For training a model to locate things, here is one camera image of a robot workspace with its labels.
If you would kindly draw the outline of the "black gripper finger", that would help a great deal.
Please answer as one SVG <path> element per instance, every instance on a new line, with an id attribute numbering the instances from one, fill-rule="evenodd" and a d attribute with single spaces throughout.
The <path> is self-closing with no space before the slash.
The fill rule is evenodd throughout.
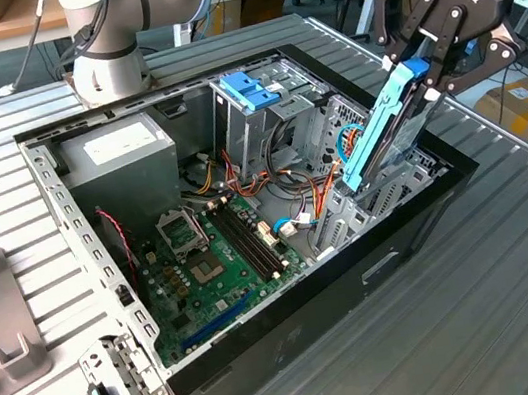
<path id="1" fill-rule="evenodd" d="M 429 55 L 430 68 L 423 79 L 425 94 L 438 92 L 455 95 L 466 91 L 513 64 L 527 48 L 526 42 L 520 39 L 507 16 L 497 27 L 469 39 L 464 39 L 460 33 L 468 16 L 467 9 L 454 6 L 446 16 Z M 459 55 L 465 52 L 471 40 L 486 43 L 481 63 L 473 66 L 471 71 L 458 74 L 455 68 Z"/>
<path id="2" fill-rule="evenodd" d="M 382 46 L 384 69 L 393 69 L 418 50 L 420 34 L 438 0 L 374 0 L 374 40 Z"/>

